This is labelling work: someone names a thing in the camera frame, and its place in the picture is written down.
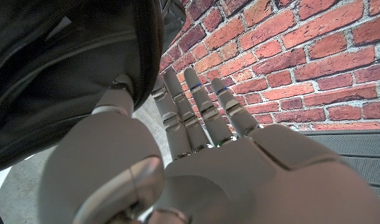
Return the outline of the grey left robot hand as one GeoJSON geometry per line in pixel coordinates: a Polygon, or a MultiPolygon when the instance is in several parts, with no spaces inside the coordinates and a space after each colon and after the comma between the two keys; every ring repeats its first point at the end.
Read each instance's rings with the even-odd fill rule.
{"type": "Polygon", "coordinates": [[[202,130],[172,75],[153,97],[169,133],[165,165],[132,117],[132,83],[118,76],[89,117],[51,153],[39,190],[41,223],[380,223],[380,198],[346,161],[279,124],[263,127],[223,85],[212,86],[234,131],[185,72],[202,130]]]}

